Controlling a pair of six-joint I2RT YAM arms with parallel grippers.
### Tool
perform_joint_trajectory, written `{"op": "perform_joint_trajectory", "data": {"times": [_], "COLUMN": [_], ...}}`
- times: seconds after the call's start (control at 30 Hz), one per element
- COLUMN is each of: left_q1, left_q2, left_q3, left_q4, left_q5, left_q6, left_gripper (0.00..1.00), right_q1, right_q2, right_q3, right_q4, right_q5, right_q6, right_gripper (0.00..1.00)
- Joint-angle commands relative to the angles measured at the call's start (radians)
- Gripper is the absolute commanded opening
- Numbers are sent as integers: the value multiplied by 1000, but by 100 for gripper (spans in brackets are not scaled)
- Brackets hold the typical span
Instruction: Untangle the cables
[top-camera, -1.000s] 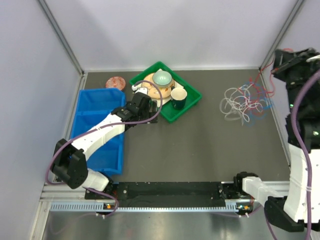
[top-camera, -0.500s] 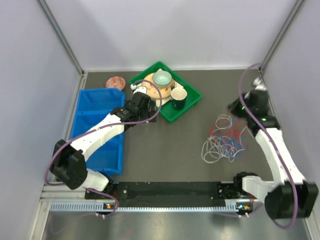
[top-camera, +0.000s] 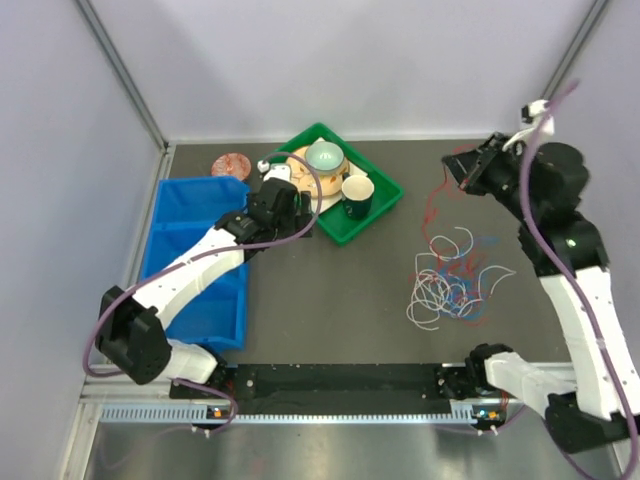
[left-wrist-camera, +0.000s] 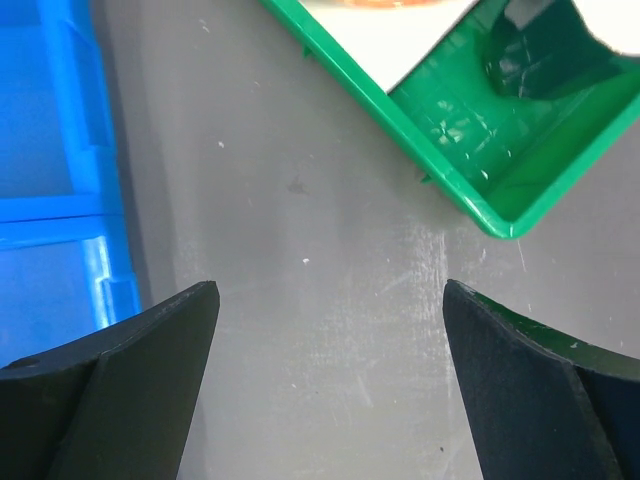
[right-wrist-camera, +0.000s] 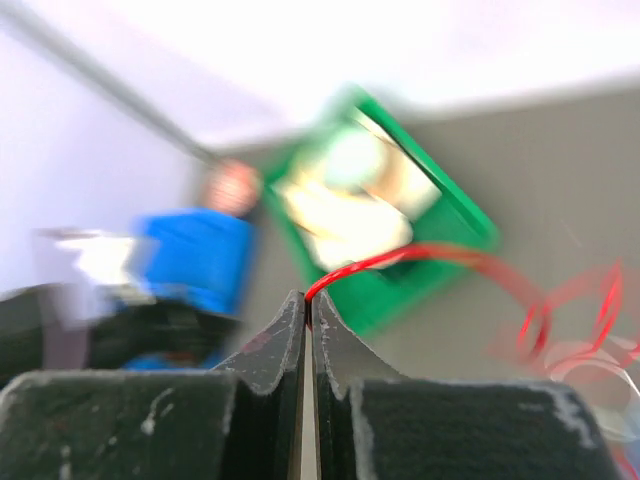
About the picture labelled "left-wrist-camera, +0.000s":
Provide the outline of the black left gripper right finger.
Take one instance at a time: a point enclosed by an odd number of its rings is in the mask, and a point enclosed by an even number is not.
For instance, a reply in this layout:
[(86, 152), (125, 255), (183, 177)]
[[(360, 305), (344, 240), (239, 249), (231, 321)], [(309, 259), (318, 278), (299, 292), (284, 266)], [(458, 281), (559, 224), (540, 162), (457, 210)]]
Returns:
[(443, 318), (486, 479), (636, 479), (639, 361), (448, 280)]

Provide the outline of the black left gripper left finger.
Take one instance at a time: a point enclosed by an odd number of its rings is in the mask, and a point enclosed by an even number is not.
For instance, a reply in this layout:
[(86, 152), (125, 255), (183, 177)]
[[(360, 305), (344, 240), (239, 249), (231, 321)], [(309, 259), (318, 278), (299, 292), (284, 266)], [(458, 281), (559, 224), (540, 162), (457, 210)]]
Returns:
[(199, 282), (2, 367), (2, 478), (176, 478), (219, 309)]

